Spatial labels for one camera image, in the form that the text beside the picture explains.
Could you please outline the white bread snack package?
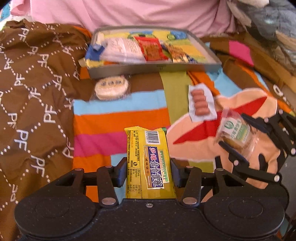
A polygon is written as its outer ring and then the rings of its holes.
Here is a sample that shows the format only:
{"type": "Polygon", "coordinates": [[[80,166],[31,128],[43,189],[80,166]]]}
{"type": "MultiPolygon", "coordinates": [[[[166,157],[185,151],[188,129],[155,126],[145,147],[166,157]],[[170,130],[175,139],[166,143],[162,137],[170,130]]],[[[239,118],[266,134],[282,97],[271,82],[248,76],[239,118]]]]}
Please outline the white bread snack package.
{"type": "Polygon", "coordinates": [[[136,40],[128,38],[109,38],[100,54],[101,61],[114,63],[145,63],[146,59],[136,40]]]}

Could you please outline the gold foil snack pouch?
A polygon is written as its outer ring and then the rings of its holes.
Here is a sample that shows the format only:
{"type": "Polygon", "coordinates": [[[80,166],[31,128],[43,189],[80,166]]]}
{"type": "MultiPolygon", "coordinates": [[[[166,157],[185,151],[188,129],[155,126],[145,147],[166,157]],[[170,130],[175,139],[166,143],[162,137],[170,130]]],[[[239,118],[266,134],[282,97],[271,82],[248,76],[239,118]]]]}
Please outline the gold foil snack pouch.
{"type": "Polygon", "coordinates": [[[173,63],[190,63],[191,59],[187,56],[187,54],[179,47],[175,47],[171,44],[165,43],[168,53],[171,56],[173,63]]]}

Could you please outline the grey patterned clothing pile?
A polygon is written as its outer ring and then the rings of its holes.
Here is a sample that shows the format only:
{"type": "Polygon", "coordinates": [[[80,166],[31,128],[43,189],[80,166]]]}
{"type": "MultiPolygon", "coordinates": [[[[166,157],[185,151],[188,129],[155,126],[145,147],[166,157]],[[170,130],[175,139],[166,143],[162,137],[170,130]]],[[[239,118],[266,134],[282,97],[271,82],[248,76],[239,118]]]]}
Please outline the grey patterned clothing pile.
{"type": "Polygon", "coordinates": [[[267,39],[281,50],[277,56],[295,69],[295,6],[289,1],[227,1],[234,17],[250,34],[267,39]]]}

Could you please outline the grey metal tray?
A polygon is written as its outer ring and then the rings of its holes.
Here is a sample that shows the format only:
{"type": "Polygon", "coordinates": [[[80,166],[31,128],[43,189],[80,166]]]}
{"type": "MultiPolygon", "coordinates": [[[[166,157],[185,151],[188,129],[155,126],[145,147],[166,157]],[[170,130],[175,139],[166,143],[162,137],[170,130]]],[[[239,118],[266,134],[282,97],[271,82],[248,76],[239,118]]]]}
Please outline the grey metal tray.
{"type": "Polygon", "coordinates": [[[87,53],[85,63],[93,79],[115,75],[142,74],[152,72],[216,72],[221,67],[221,61],[198,37],[184,29],[153,27],[153,26],[121,26],[102,27],[95,30],[87,53]],[[106,47],[109,38],[134,39],[135,36],[157,38],[163,48],[163,53],[169,58],[167,61],[146,61],[145,63],[114,63],[101,61],[100,54],[106,47]],[[164,44],[171,44],[181,48],[190,63],[173,63],[164,44]]]}

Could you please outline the white sausage snack packet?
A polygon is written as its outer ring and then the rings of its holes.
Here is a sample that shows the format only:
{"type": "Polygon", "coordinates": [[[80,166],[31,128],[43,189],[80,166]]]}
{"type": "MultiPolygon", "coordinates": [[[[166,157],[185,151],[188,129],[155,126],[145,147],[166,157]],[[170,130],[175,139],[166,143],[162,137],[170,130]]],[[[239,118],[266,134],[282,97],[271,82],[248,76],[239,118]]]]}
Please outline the white sausage snack packet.
{"type": "Polygon", "coordinates": [[[217,119],[215,102],[210,89],[203,83],[190,85],[188,90],[189,116],[192,122],[217,119]]]}

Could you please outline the colourful cartoon poster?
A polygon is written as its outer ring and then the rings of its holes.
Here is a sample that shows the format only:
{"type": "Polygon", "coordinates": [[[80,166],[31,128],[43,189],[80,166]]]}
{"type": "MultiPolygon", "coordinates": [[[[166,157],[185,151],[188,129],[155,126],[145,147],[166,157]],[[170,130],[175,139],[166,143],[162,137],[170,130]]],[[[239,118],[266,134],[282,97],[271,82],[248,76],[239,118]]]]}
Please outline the colourful cartoon poster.
{"type": "Polygon", "coordinates": [[[7,19],[10,16],[11,12],[11,2],[8,2],[2,9],[1,9],[1,22],[7,19]]]}

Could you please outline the yellow cracker bar package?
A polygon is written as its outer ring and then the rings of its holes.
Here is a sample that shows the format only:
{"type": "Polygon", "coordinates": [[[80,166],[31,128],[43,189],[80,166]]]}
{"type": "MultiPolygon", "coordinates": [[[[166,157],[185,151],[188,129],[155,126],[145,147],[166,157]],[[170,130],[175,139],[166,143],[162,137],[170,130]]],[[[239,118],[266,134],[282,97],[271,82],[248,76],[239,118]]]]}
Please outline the yellow cracker bar package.
{"type": "Polygon", "coordinates": [[[166,129],[140,126],[125,129],[127,135],[126,198],[175,199],[166,129]]]}

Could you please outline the brown PF patterned blanket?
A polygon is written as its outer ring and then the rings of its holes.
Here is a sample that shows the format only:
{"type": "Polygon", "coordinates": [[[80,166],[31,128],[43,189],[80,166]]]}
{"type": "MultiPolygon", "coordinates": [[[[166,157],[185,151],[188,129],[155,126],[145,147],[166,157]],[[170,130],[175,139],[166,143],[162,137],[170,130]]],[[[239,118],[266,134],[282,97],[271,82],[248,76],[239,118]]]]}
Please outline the brown PF patterned blanket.
{"type": "Polygon", "coordinates": [[[73,105],[90,89],[79,60],[91,40],[73,25],[27,20],[1,29],[1,240],[17,240],[15,206],[69,172],[73,105]]]}

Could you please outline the pink cloth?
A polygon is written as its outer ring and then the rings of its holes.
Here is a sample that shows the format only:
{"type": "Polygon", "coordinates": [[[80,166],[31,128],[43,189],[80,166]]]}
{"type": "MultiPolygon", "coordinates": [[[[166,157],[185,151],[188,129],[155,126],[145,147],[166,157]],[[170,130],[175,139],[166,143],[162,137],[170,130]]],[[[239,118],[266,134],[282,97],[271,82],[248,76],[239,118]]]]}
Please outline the pink cloth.
{"type": "Polygon", "coordinates": [[[91,32],[103,26],[160,26],[203,37],[236,30],[226,1],[12,1],[11,14],[91,32]]]}

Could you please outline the red spicy snack packet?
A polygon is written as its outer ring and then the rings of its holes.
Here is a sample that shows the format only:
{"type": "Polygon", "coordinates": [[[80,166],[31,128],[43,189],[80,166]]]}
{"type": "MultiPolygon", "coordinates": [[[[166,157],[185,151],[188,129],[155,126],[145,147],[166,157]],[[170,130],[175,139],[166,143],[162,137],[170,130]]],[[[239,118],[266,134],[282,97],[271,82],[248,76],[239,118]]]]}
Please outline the red spicy snack packet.
{"type": "Polygon", "coordinates": [[[157,38],[135,36],[146,61],[167,61],[169,58],[163,53],[163,48],[157,38]]]}

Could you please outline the clear green-label cookie pack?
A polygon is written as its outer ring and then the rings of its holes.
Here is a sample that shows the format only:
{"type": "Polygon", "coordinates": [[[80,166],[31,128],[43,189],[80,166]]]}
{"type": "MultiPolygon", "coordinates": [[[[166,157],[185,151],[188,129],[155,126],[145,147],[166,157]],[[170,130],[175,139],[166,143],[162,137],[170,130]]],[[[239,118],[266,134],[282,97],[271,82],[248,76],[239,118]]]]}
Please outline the clear green-label cookie pack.
{"type": "Polygon", "coordinates": [[[225,108],[222,110],[220,125],[216,132],[216,142],[220,141],[228,144],[245,159],[249,159],[258,142],[258,134],[239,113],[225,108]]]}

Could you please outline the round rice cracker pack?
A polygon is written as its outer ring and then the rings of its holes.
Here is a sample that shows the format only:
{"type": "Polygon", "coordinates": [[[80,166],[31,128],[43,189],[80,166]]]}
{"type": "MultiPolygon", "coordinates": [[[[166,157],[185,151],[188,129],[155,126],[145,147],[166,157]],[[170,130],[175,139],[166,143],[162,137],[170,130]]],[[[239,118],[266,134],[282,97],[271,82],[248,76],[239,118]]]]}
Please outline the round rice cracker pack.
{"type": "Polygon", "coordinates": [[[112,76],[96,82],[93,97],[100,101],[123,98],[130,91],[130,83],[124,76],[112,76]]]}

